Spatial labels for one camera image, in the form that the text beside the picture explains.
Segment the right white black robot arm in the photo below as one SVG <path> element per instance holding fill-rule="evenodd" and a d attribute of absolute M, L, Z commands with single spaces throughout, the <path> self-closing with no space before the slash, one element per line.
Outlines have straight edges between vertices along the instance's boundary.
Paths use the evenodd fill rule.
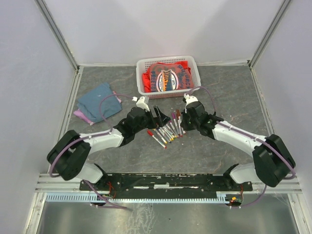
<path fill-rule="evenodd" d="M 262 136 L 236 128 L 224 119 L 206 112 L 196 98 L 185 100 L 181 126 L 185 131 L 197 130 L 201 135 L 228 143 L 253 158 L 252 163 L 237 164 L 228 169 L 223 185 L 233 191 L 240 184 L 260 180 L 276 187 L 283 180 L 295 177 L 295 161 L 281 137 Z"/>

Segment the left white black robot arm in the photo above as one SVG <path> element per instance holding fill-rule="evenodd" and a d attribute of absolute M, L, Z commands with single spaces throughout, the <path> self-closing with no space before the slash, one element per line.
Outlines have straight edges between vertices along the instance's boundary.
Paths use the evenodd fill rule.
<path fill-rule="evenodd" d="M 50 169 L 65 181 L 78 178 L 87 180 L 96 190 L 105 189 L 107 174 L 98 165 L 87 163 L 87 157 L 97 151 L 125 146 L 140 131 L 163 127 L 171 120 L 158 106 L 154 107 L 154 111 L 156 116 L 134 107 L 111 130 L 103 132 L 78 134 L 74 130 L 67 131 L 47 155 Z"/>

